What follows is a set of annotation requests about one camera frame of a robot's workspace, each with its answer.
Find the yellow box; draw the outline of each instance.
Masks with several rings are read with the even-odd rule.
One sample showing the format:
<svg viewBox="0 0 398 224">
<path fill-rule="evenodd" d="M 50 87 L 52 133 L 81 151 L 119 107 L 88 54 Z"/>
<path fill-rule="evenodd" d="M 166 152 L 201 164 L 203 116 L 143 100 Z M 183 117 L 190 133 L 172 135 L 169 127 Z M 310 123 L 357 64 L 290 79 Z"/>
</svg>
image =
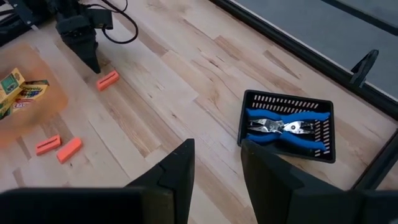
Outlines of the yellow box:
<svg viewBox="0 0 398 224">
<path fill-rule="evenodd" d="M 18 68 L 0 81 L 0 113 L 3 114 L 8 108 L 7 105 L 22 91 L 21 85 L 25 78 L 21 75 Z"/>
<path fill-rule="evenodd" d="M 8 101 L 8 104 L 4 105 L 1 109 L 0 109 L 0 119 L 3 119 L 5 116 L 10 115 L 11 110 L 10 107 L 12 106 L 14 102 L 12 100 Z"/>
<path fill-rule="evenodd" d="M 27 82 L 27 83 L 32 83 L 32 84 L 22 84 L 21 88 L 22 91 L 17 95 L 15 98 L 14 102 L 12 103 L 12 106 L 9 110 L 9 114 L 13 114 L 19 109 L 22 109 L 23 107 L 27 106 L 28 104 L 32 103 L 39 97 L 41 97 L 48 85 L 46 84 L 36 84 L 36 83 L 41 83 L 39 82 Z"/>
</svg>

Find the black plastic bin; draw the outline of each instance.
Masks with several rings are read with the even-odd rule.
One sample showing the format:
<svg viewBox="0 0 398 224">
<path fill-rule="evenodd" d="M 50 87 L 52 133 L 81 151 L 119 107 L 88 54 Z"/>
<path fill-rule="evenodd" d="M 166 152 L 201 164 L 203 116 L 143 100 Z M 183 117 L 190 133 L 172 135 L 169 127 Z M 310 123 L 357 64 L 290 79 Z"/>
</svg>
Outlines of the black plastic bin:
<svg viewBox="0 0 398 224">
<path fill-rule="evenodd" d="M 300 137 L 311 141 L 323 141 L 326 151 L 308 150 L 295 146 L 288 142 L 274 141 L 267 144 L 260 144 L 264 149 L 273 151 L 277 154 L 299 157 L 327 163 L 336 161 L 335 150 L 335 120 L 333 113 L 333 103 L 327 100 L 316 100 L 311 98 L 290 96 L 276 93 L 268 93 L 256 90 L 246 90 L 244 93 L 241 120 L 239 123 L 238 145 L 247 133 L 258 134 L 248 130 L 248 116 L 246 108 L 266 109 L 279 114 L 292 114 L 304 111 L 314 111 L 318 113 L 330 113 L 329 119 L 324 122 L 315 121 L 315 134 L 301 134 Z"/>
</svg>

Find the orange block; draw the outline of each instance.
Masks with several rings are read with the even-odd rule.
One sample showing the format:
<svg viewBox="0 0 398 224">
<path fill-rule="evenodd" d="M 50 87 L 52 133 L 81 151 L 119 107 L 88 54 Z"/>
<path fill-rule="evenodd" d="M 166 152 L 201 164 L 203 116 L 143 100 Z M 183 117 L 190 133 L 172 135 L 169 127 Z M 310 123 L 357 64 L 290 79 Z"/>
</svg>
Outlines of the orange block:
<svg viewBox="0 0 398 224">
<path fill-rule="evenodd" d="M 45 140 L 43 142 L 38 143 L 36 145 L 36 155 L 42 155 L 45 154 L 46 152 L 49 152 L 61 145 L 61 138 L 60 135 L 56 135 L 54 137 L 49 138 L 48 140 Z"/>
<path fill-rule="evenodd" d="M 113 71 L 107 74 L 104 78 L 97 81 L 97 89 L 99 91 L 103 91 L 108 86 L 112 85 L 118 80 L 119 80 L 119 73 L 117 71 Z"/>
<path fill-rule="evenodd" d="M 61 150 L 57 153 L 57 158 L 61 164 L 70 159 L 76 152 L 80 150 L 83 143 L 80 138 L 74 138 L 68 142 Z"/>
</svg>

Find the slotted basket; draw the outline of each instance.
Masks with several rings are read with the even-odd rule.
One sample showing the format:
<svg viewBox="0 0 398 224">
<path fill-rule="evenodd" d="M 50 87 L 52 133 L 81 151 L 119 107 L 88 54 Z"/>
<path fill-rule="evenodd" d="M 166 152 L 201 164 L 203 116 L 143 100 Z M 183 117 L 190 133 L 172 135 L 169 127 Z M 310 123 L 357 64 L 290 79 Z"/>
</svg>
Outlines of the slotted basket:
<svg viewBox="0 0 398 224">
<path fill-rule="evenodd" d="M 336 161 L 335 122 L 333 116 L 333 103 L 331 101 L 256 90 L 246 90 L 244 93 L 241 120 L 239 123 L 239 146 L 241 145 L 242 139 L 244 139 L 248 133 L 256 134 L 255 131 L 248 130 L 248 116 L 246 114 L 246 108 L 266 109 L 279 114 L 292 114 L 304 111 L 314 111 L 317 113 L 329 112 L 330 117 L 326 121 L 321 122 L 315 120 L 314 134 L 304 134 L 299 136 L 306 140 L 322 141 L 326 146 L 326 151 L 321 152 L 321 150 L 308 150 L 284 141 L 275 141 L 263 144 L 263 146 L 267 146 L 264 149 L 274 151 L 277 154 L 285 154 L 288 156 L 327 163 L 334 163 Z"/>
</svg>

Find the blue pliers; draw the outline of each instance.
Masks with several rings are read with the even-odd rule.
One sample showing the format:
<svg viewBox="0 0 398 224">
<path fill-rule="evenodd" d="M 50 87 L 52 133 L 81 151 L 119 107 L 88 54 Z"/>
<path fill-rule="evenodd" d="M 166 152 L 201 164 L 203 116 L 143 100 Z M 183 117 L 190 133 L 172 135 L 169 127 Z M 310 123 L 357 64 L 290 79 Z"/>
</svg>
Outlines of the blue pliers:
<svg viewBox="0 0 398 224">
<path fill-rule="evenodd" d="M 313 122 L 326 121 L 330 113 L 302 112 L 280 115 L 269 110 L 246 109 L 249 117 L 248 129 L 264 134 L 250 134 L 246 139 L 257 143 L 267 143 L 281 139 L 306 149 L 325 151 L 323 142 L 309 141 L 295 134 L 313 134 Z"/>
</svg>

